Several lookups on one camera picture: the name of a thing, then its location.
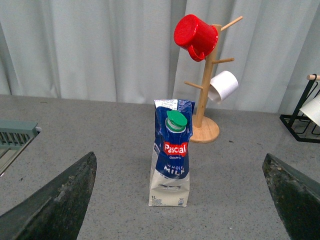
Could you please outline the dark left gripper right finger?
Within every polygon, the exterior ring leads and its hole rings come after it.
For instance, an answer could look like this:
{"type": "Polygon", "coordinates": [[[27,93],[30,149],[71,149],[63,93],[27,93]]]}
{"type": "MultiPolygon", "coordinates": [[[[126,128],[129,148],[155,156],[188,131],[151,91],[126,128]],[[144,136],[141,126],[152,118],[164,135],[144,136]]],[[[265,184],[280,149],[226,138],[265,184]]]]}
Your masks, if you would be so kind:
{"type": "Polygon", "coordinates": [[[263,174],[277,213],[292,240],[320,238],[320,183],[268,153],[263,174]]]}

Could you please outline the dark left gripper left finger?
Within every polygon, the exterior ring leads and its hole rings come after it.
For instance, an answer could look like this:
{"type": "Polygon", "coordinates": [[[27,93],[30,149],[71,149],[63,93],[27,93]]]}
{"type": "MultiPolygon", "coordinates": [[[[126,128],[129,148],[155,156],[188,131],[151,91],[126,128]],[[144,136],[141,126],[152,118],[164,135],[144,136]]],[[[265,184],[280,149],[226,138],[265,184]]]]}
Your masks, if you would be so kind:
{"type": "Polygon", "coordinates": [[[88,209],[97,172],[89,152],[0,217],[2,240],[75,240],[88,209]]]}

